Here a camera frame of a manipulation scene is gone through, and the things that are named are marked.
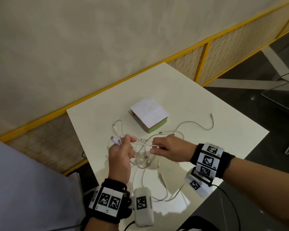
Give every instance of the table top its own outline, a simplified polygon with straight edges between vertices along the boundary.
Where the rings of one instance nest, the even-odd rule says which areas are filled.
[[[156,100],[170,114],[167,123],[151,134],[144,132],[129,114],[132,105],[147,97]],[[212,125],[212,113],[215,123],[212,130],[205,131],[193,124],[182,124],[178,130],[189,142],[209,142],[242,159],[268,133],[260,125],[166,63],[68,109],[67,113],[100,184],[108,176],[108,147],[112,145],[112,123],[118,119],[123,121],[124,134],[148,138],[160,131],[174,130],[184,121],[195,121],[209,128]],[[116,126],[120,132],[120,123]],[[156,157],[152,166],[145,171],[144,186],[151,190],[152,196],[163,198],[166,190],[158,179],[158,172],[161,172],[169,194],[175,194],[185,182],[187,171],[192,167],[189,162],[175,163]],[[143,169],[137,168],[132,167],[129,190],[141,187]],[[221,182],[219,178],[213,181],[217,185]],[[191,186],[185,184],[174,200],[153,203],[155,224],[142,230],[177,230],[203,201]],[[124,230],[134,219],[132,214],[128,219],[122,220],[119,229]],[[137,229],[135,225],[129,227],[129,230]]]

